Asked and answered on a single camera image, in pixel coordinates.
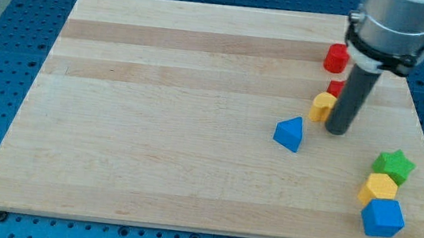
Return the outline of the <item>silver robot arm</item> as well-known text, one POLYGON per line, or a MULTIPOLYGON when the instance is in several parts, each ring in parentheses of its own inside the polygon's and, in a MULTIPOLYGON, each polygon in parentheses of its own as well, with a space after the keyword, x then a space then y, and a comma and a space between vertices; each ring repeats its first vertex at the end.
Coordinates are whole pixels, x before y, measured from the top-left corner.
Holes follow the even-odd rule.
POLYGON ((348 54, 364 71, 405 77, 424 61, 424 0, 363 0, 348 20, 348 54))

